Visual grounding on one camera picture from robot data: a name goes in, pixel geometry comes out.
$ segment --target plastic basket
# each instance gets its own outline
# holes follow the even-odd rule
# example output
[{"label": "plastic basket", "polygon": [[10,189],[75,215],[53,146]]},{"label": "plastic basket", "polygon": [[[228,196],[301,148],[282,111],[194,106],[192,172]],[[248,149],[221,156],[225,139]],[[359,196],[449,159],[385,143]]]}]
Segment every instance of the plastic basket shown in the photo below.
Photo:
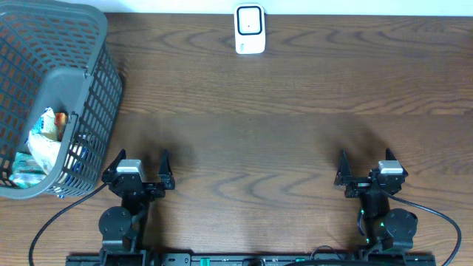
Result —
[{"label": "plastic basket", "polygon": [[[0,196],[80,196],[97,184],[122,96],[102,12],[58,1],[0,1]],[[50,174],[31,188],[8,180],[46,107],[69,115]]]}]

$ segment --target logo on white device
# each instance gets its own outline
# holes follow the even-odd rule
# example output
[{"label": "logo on white device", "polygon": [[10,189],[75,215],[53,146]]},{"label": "logo on white device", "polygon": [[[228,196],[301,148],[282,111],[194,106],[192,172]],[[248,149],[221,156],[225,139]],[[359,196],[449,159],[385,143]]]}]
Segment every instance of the logo on white device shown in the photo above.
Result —
[{"label": "logo on white device", "polygon": [[239,54],[265,50],[265,11],[259,4],[241,4],[235,8],[235,50]]}]

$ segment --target wooden surface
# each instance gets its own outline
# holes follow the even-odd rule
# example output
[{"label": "wooden surface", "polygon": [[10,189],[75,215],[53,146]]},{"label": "wooden surface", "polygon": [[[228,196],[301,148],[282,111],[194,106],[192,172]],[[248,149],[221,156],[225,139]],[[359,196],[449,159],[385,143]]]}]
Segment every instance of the wooden surface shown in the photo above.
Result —
[{"label": "wooden surface", "polygon": [[[353,249],[359,202],[334,188],[339,149],[366,174],[391,147],[400,197],[463,230],[473,261],[473,19],[267,16],[261,55],[234,51],[233,16],[109,14],[126,88],[106,164],[121,148],[156,180],[170,149],[176,190],[150,211],[145,243],[196,253]],[[0,265],[25,265],[38,229],[75,201],[0,199]],[[101,247],[102,191],[54,222],[37,265]],[[392,207],[402,207],[392,203]],[[420,210],[416,251],[441,264],[454,228]]]}]

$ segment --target white background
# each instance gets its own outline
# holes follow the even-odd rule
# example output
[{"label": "white background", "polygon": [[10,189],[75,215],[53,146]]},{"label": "white background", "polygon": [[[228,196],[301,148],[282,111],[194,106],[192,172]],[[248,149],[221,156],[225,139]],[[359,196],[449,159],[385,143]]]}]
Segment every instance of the white background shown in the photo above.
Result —
[{"label": "white background", "polygon": [[258,3],[267,14],[473,16],[473,0],[62,0],[103,12],[232,14]]}]

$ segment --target black square outline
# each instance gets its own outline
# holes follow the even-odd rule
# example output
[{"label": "black square outline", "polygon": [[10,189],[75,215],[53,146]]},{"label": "black square outline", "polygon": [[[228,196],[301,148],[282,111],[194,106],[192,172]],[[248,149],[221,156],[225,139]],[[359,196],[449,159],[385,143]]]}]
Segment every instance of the black square outline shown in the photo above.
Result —
[{"label": "black square outline", "polygon": [[[241,33],[239,31],[239,10],[242,9],[242,8],[257,8],[259,10],[259,32],[257,33]],[[262,33],[263,31],[263,23],[262,23],[262,19],[261,19],[261,8],[259,8],[258,6],[247,6],[247,7],[238,7],[238,9],[236,9],[236,29],[238,30],[238,33],[240,35],[258,35],[260,33]]]}]

